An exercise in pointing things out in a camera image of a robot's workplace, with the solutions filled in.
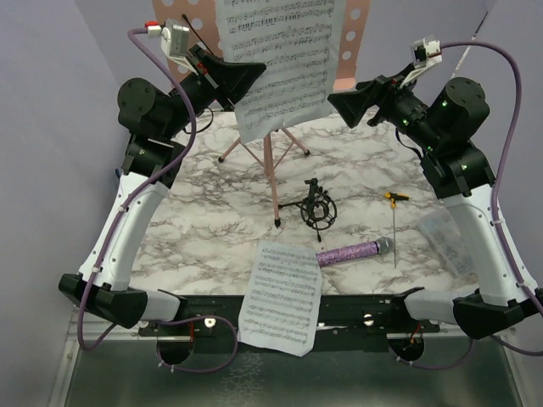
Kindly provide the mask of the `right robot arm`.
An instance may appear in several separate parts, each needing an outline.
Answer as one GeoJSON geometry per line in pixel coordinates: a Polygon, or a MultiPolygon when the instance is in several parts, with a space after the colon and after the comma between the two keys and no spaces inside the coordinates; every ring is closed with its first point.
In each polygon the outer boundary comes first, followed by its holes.
{"type": "Polygon", "coordinates": [[[390,310],[389,320],[401,332],[433,320],[457,325],[472,339],[491,336],[536,314],[542,290],[500,216],[490,164],[470,140],[490,107],[483,88],[468,78],[449,80],[430,106],[411,86],[402,86],[401,78],[379,76],[328,100],[350,128],[378,107],[369,126],[389,122],[424,150],[423,174],[456,222],[479,286],[469,294],[417,290],[390,310]]]}

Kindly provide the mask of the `sheet music page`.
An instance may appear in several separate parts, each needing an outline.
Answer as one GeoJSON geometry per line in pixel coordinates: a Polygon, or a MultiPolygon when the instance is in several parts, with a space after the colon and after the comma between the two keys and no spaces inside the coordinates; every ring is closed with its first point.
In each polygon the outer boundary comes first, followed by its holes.
{"type": "Polygon", "coordinates": [[[314,346],[321,295],[313,249],[259,242],[238,315],[238,341],[305,356],[314,346]]]}
{"type": "Polygon", "coordinates": [[[235,105],[242,142],[331,113],[345,10],[334,0],[216,2],[224,59],[266,65],[235,105]]]}

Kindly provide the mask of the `pink music stand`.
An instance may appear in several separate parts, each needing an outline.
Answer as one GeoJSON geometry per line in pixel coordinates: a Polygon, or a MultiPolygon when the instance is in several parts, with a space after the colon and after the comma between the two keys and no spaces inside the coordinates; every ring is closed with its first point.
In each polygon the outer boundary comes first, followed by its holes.
{"type": "Polygon", "coordinates": [[[327,96],[355,85],[368,1],[155,1],[158,21],[192,25],[192,43],[229,62],[260,62],[266,71],[237,103],[237,144],[264,142],[263,167],[278,162],[271,133],[319,119],[327,96]]]}

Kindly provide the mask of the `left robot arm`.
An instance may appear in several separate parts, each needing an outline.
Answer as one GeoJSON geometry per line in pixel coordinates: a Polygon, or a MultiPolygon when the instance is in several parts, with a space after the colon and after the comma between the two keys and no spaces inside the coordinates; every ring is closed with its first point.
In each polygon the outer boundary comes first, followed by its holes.
{"type": "Polygon", "coordinates": [[[120,185],[97,242],[75,274],[64,274],[59,291],[73,304],[117,326],[158,321],[165,332],[182,332],[188,315],[183,298],[130,286],[132,266],[148,224],[180,170],[186,147],[173,138],[190,124],[185,103],[200,115],[214,101],[232,109],[266,70],[263,63],[232,63],[199,46],[189,50],[194,71],[176,89],[162,92],[143,78],[118,91],[118,121],[130,133],[120,185]]]}

